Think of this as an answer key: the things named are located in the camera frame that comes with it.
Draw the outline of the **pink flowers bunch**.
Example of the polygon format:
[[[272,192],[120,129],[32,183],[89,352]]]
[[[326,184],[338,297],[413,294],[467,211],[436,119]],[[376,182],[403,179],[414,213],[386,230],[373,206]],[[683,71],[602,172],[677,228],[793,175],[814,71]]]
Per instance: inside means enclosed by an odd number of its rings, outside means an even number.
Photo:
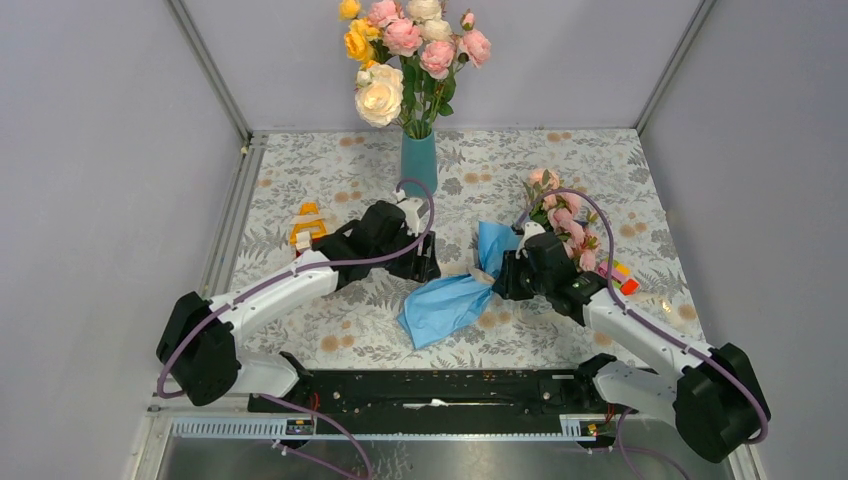
[[[599,235],[592,230],[598,215],[583,210],[583,199],[576,193],[543,193],[563,188],[559,176],[549,169],[537,169],[524,181],[525,193],[531,207],[528,217],[551,231],[563,243],[569,259],[580,271],[593,271],[598,264],[601,247]]]

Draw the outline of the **cream ribbon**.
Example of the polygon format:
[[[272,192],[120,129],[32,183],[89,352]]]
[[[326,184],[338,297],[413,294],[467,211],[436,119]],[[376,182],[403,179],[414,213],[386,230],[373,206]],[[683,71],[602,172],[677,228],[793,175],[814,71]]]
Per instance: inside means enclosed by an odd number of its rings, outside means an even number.
[[[489,249],[477,249],[468,266],[469,275],[478,283],[493,286],[501,271],[500,255]]]

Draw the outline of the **blue wrapping paper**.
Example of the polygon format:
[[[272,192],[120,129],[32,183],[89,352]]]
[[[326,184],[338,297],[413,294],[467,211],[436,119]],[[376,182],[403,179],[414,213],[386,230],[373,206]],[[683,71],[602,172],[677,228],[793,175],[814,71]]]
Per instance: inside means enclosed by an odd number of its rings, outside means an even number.
[[[519,236],[501,224],[478,223],[477,249],[489,249],[500,255],[516,249]],[[494,295],[493,286],[476,282],[468,273],[439,278],[413,291],[397,317],[415,349],[437,343],[465,328],[485,312]]]

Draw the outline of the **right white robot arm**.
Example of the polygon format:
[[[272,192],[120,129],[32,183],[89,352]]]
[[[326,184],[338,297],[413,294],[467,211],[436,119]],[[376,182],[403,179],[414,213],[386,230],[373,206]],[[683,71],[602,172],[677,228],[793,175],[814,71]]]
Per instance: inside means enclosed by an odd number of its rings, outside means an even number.
[[[527,232],[503,254],[494,291],[508,300],[544,298],[554,311],[602,333],[647,364],[642,370],[615,356],[581,363],[575,402],[597,412],[608,403],[630,407],[674,427],[702,459],[719,463],[766,434],[767,401],[747,354],[719,348],[651,319],[620,296],[609,280],[580,272],[547,231]]]

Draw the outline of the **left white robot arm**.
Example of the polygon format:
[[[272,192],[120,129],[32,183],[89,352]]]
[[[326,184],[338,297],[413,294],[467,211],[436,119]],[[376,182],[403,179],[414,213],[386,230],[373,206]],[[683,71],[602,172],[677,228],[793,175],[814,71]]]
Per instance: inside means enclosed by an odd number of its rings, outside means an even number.
[[[300,364],[287,353],[252,352],[247,341],[374,269],[419,283],[438,278],[431,210],[422,198],[378,201],[269,277],[210,299],[197,292],[180,297],[156,347],[163,365],[158,397],[184,396],[202,407],[230,393],[268,393],[285,410],[304,407],[311,387]]]

